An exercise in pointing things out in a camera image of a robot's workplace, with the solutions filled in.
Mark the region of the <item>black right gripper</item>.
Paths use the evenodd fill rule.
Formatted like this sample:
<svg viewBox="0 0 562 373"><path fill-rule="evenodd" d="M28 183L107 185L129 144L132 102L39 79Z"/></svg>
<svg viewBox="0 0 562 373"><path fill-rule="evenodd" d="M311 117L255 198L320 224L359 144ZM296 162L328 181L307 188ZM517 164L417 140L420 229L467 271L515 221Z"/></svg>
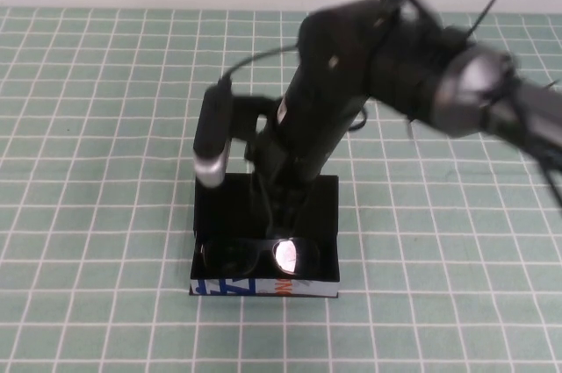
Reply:
<svg viewBox="0 0 562 373"><path fill-rule="evenodd" d="M283 195L281 227L283 236L292 236L304 204L304 196L321 174L328 160L328 139L313 127L291 129L269 119L245 148L245 158L267 192ZM267 238L280 238L275 201L263 196Z"/></svg>

